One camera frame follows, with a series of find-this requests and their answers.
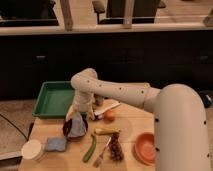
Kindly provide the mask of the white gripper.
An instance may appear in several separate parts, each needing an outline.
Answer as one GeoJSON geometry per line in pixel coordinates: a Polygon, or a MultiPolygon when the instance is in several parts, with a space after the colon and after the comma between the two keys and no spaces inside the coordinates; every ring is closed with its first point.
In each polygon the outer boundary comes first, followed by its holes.
{"type": "Polygon", "coordinates": [[[92,109],[93,93],[75,91],[72,105],[70,106],[67,114],[66,121],[69,121],[76,112],[86,112],[90,120],[95,120],[95,115],[92,109]]]}

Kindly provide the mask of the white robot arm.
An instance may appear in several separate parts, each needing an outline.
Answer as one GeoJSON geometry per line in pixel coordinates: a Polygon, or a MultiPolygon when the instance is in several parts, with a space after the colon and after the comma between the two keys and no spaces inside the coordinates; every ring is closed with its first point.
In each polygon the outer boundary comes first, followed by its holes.
{"type": "Polygon", "coordinates": [[[92,68],[73,75],[70,83],[75,96],[67,119],[87,111],[95,94],[143,109],[154,115],[155,171],[211,171],[206,112],[191,87],[108,82],[92,68]]]}

